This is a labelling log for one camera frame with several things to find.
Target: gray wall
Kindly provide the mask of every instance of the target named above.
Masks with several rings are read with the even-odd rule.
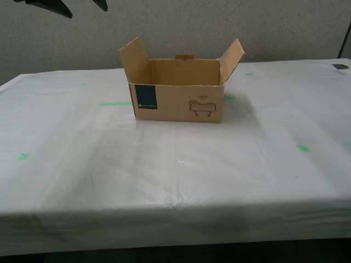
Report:
[[[67,19],[1,0],[0,84],[21,73],[121,67],[118,49],[141,36],[151,58],[218,58],[239,38],[244,61],[336,58],[350,0],[64,0]]]

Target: cardboard box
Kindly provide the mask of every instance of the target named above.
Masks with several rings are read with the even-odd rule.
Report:
[[[137,119],[222,121],[224,84],[244,55],[235,40],[220,59],[149,59],[139,37],[120,49]]]

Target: box label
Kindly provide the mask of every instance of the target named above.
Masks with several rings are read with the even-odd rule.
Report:
[[[139,108],[149,108],[157,110],[155,85],[135,85]]]

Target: box flap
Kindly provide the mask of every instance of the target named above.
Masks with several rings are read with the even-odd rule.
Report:
[[[220,57],[220,75],[223,83],[228,80],[244,54],[245,52],[242,49],[239,40],[236,39]]]
[[[121,48],[120,56],[128,81],[130,83],[135,82],[149,63],[148,52],[146,52],[140,37]]]

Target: white plastic sheet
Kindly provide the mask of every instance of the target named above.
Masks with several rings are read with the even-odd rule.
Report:
[[[0,91],[0,255],[351,237],[332,63],[351,66],[240,64],[222,124],[135,120],[123,69],[20,76]]]

